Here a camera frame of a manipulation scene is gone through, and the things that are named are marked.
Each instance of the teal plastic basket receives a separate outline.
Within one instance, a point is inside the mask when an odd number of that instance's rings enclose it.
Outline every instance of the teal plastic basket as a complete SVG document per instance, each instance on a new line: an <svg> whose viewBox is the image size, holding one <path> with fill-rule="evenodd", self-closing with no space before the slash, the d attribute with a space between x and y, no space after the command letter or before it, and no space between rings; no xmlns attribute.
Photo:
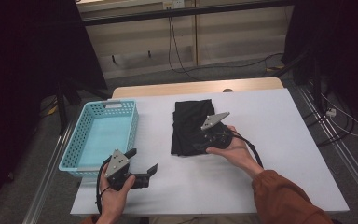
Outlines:
<svg viewBox="0 0 358 224"><path fill-rule="evenodd" d="M126 153L135 142L138 112L133 100L84 105L59 169L76 177L96 176L115 149Z"/></svg>

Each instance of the folded black fabric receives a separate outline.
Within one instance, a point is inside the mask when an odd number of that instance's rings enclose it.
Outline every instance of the folded black fabric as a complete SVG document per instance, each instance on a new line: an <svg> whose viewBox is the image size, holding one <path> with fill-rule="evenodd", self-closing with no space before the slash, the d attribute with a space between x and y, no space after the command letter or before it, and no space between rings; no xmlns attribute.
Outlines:
<svg viewBox="0 0 358 224"><path fill-rule="evenodd" d="M196 150L194 143L204 142L200 127L208 115L214 114L211 100L176 102L173 112L173 135L171 154L195 156L205 154Z"/></svg>

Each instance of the person's right hand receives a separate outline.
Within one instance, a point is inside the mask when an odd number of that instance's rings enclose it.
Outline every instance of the person's right hand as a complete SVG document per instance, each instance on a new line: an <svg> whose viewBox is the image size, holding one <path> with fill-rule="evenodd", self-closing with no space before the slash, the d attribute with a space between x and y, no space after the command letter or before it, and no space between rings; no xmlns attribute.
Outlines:
<svg viewBox="0 0 358 224"><path fill-rule="evenodd" d="M228 128L237 135L235 127L228 126ZM253 159L245 142L236 137L232 138L231 144L227 148L208 147L206 152L226 158L233 165L244 170L251 178L264 171Z"/></svg>

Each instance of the table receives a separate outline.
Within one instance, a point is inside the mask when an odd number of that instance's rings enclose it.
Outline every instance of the table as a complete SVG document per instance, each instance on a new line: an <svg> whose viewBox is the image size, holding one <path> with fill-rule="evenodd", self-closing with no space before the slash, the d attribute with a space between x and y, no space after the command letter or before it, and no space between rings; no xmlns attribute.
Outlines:
<svg viewBox="0 0 358 224"><path fill-rule="evenodd" d="M192 94L175 94L173 87L182 87L182 93ZM227 88L234 92L220 92ZM137 102L140 118L135 147L138 154L131 159L130 171L144 173L158 163L158 172L151 177L150 187L130 191L124 215L211 216L256 212L252 180L242 170L215 155L188 158L170 155L173 103L205 98L213 100L216 113L231 112L224 123L234 124L256 146L265 168L293 180L323 210L349 210L279 79L128 87L117 89L114 97L134 97ZM71 214L95 213L94 201L95 179L83 178Z"/></svg>

